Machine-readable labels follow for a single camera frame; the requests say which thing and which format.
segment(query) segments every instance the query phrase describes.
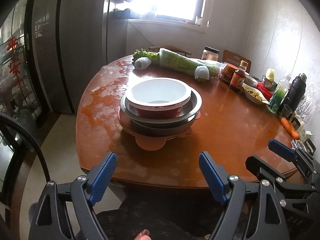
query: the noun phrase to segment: small bottle on windowsill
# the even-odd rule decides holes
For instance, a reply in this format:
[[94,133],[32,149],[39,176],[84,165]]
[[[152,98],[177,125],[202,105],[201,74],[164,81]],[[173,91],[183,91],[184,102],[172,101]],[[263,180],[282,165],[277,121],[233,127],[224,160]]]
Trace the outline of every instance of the small bottle on windowsill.
[[242,60],[240,63],[239,69],[237,69],[234,72],[229,85],[229,87],[233,91],[235,92],[240,91],[240,88],[242,87],[242,84],[245,80],[245,71],[247,70],[247,66],[248,66],[248,63]]

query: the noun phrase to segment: red package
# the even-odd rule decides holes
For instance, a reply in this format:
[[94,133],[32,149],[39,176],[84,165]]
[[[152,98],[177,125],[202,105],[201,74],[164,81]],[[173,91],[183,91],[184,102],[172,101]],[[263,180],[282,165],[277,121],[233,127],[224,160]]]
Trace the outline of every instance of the red package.
[[259,82],[257,85],[256,85],[256,89],[258,89],[259,91],[261,91],[262,95],[266,98],[266,100],[270,100],[270,98],[272,98],[273,94],[268,90],[266,89],[262,82]]

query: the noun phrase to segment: dark fabric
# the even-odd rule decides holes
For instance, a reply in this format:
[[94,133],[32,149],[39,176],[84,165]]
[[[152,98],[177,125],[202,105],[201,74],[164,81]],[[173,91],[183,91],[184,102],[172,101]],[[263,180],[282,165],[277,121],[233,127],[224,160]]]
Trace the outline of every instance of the dark fabric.
[[[143,229],[152,240],[204,239],[217,224],[223,207],[209,194],[131,194],[117,210],[97,214],[109,240],[133,240]],[[240,218],[234,240],[242,239],[246,216]],[[77,240],[85,240],[80,232]]]

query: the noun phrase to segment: wet table surface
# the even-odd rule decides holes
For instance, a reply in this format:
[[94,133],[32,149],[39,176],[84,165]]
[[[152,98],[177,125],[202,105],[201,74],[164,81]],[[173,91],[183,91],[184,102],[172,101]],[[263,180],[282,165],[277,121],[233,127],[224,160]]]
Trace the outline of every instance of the wet table surface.
[[[203,100],[201,117],[192,125],[193,133],[171,139],[154,152],[139,148],[117,117],[127,88],[151,77],[182,80]],[[202,151],[208,151],[217,164],[244,181],[257,180],[245,167],[250,155],[257,155],[283,174],[292,173],[292,163],[268,150],[268,141],[273,138],[291,147],[291,137],[277,117],[242,92],[229,89],[218,77],[199,83],[193,76],[158,66],[134,70],[132,55],[102,67],[94,76],[83,93],[76,121],[82,170],[89,171],[113,151],[118,158],[113,179],[161,187],[207,187],[198,165]]]

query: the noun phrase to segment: window sill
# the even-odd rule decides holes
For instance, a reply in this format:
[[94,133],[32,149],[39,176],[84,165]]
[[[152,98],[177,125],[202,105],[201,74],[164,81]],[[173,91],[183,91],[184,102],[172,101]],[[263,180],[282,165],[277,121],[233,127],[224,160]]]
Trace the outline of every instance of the window sill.
[[175,27],[193,30],[193,31],[199,32],[199,33],[204,33],[204,29],[202,26],[197,26],[197,25],[192,25],[192,24],[188,24],[185,22],[178,22],[178,21],[167,20],[167,19],[142,18],[142,19],[129,19],[128,21],[131,23],[153,23],[153,24],[175,26]]

